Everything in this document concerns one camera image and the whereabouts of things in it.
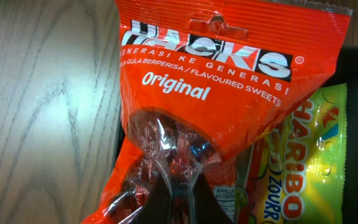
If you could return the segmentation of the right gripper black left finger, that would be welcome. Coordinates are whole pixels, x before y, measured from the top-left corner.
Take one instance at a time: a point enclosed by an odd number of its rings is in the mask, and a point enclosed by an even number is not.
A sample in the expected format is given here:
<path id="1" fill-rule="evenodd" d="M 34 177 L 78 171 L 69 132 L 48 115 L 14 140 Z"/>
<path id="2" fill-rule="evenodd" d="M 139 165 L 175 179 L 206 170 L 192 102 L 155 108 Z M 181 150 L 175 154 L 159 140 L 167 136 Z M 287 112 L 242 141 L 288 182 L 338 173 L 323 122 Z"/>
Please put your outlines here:
<path id="1" fill-rule="evenodd" d="M 171 224 L 172 199 L 161 175 L 138 215 L 139 224 Z"/>

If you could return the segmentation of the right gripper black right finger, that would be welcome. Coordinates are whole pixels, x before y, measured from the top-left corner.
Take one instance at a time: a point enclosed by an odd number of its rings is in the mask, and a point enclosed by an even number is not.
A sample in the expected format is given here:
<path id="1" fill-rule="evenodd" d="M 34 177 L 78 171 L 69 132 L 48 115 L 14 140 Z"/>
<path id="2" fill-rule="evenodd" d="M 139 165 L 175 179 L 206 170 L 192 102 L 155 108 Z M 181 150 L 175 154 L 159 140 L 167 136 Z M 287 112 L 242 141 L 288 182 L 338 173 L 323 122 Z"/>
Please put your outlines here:
<path id="1" fill-rule="evenodd" d="M 215 199 L 204 174 L 198 176 L 193 196 L 196 224 L 233 224 Z"/>

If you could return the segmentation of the Haribo Worms Zourr bag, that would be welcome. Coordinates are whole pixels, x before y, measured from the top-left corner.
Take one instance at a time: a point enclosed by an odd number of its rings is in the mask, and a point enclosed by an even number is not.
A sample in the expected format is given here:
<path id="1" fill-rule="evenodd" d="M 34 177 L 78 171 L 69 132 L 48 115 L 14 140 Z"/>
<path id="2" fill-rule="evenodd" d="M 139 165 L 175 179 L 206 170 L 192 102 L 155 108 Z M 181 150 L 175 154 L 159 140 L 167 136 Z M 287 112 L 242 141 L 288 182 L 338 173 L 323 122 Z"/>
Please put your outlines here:
<path id="1" fill-rule="evenodd" d="M 320 88 L 238 155 L 235 223 L 342 223 L 346 101 Z"/>

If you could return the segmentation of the red Hacks candy bag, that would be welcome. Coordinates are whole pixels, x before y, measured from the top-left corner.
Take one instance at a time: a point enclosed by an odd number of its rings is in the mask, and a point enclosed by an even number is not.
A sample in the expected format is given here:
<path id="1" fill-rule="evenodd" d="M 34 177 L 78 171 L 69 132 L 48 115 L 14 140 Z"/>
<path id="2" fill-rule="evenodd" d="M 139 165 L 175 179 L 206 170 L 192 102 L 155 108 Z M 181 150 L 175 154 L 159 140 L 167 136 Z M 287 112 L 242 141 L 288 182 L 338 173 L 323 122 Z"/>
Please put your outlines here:
<path id="1" fill-rule="evenodd" d="M 352 10 L 318 1 L 118 1 L 121 124 L 164 175 L 197 179 L 335 72 Z"/>

